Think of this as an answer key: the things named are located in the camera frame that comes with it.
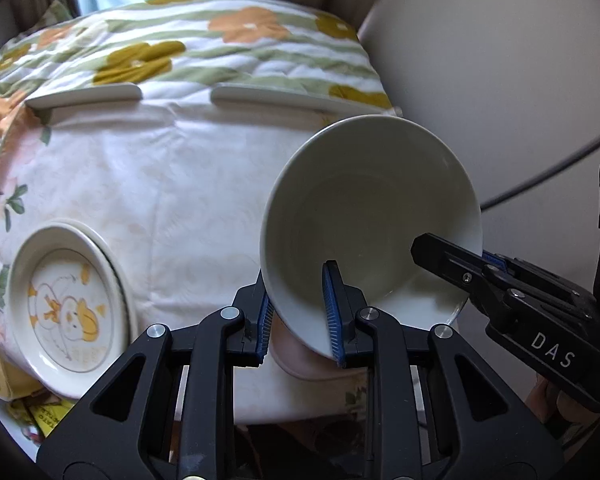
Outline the person's right hand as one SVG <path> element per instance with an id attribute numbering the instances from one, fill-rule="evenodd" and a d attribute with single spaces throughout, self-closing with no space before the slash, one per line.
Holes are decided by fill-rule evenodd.
<path id="1" fill-rule="evenodd" d="M 600 419 L 600 413 L 584 408 L 540 374 L 524 403 L 566 454 L 580 448 Z"/>

